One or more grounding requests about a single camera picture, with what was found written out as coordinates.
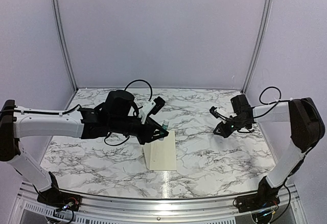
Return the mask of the cream paper envelope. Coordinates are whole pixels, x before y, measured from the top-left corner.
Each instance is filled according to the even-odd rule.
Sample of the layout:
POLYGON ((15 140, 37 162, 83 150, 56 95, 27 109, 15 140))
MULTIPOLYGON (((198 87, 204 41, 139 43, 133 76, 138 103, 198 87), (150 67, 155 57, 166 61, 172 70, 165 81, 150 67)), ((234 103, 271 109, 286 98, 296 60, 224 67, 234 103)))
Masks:
POLYGON ((146 167, 152 171, 176 171, 176 141, 175 131, 162 140, 156 140, 143 146, 146 167))

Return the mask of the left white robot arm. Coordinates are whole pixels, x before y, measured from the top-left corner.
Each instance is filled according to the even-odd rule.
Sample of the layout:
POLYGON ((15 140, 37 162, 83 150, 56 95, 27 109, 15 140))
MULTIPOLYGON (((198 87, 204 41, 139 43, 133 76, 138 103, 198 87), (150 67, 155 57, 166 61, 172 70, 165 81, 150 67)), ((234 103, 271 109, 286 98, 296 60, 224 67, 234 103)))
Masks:
POLYGON ((169 132, 150 116, 164 106, 161 97, 149 100, 142 108, 128 91, 110 91, 105 102, 95 108, 77 105, 70 110, 35 110, 7 100, 1 110, 1 161, 11 165, 32 183, 53 206, 63 204, 55 176, 45 171, 19 144, 24 137, 64 136, 79 139, 108 138, 118 133, 136 137, 141 145, 154 142, 169 132))

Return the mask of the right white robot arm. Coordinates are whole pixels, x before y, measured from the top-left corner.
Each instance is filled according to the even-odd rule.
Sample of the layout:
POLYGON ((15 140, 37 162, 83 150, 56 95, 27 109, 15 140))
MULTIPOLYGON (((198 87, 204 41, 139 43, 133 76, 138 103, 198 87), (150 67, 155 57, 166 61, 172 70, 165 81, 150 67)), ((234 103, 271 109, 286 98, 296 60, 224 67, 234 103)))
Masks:
POLYGON ((325 134, 325 124, 311 98, 276 100, 251 106, 244 95, 231 99, 234 115, 223 115, 213 106, 209 112, 221 122, 214 128, 217 136, 228 138, 254 124, 285 123, 289 127, 289 143, 273 169, 260 181, 253 203, 265 207, 289 177, 302 166, 307 154, 325 134))

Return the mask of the front aluminium table rail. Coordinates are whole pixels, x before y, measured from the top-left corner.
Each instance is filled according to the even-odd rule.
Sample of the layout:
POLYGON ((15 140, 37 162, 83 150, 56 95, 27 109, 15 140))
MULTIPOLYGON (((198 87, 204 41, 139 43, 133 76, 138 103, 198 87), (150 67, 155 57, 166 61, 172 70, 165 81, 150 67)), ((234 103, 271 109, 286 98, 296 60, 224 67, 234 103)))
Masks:
POLYGON ((190 199, 145 199, 79 193, 74 223, 254 223, 265 211, 274 223, 308 223, 294 184, 282 188, 277 206, 241 213, 238 195, 190 199))

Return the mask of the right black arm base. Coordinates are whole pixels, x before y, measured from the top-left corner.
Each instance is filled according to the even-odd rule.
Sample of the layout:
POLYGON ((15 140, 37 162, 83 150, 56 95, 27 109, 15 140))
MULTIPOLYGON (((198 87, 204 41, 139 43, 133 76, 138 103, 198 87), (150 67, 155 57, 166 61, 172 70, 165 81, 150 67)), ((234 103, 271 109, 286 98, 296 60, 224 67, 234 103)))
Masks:
POLYGON ((265 176, 259 182, 256 193, 236 197, 233 201, 233 206, 236 207, 240 213, 275 206, 280 203, 280 199, 277 195, 282 186, 283 185, 271 187, 265 176))

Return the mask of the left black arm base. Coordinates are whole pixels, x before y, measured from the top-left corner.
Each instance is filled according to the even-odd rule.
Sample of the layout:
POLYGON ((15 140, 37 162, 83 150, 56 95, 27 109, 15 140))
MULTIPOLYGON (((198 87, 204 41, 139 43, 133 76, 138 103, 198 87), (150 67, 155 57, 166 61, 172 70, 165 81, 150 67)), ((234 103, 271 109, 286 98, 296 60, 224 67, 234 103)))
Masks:
POLYGON ((55 176, 51 172, 49 172, 49 175, 51 179, 51 187, 43 192, 38 191, 37 201, 59 209, 63 209, 65 205, 73 203, 69 209, 78 211, 82 199, 81 196, 59 190, 55 176))

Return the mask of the green white glue stick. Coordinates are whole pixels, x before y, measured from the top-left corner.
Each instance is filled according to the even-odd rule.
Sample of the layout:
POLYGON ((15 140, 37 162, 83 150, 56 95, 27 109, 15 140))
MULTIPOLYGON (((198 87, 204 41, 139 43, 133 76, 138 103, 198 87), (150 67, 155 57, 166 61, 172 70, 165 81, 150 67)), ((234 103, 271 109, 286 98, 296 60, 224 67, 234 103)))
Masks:
POLYGON ((160 130, 160 133, 159 133, 159 135, 160 135, 159 140, 163 141, 164 138, 169 135, 169 132, 168 132, 169 121, 164 120, 161 127, 162 127, 162 129, 160 130))

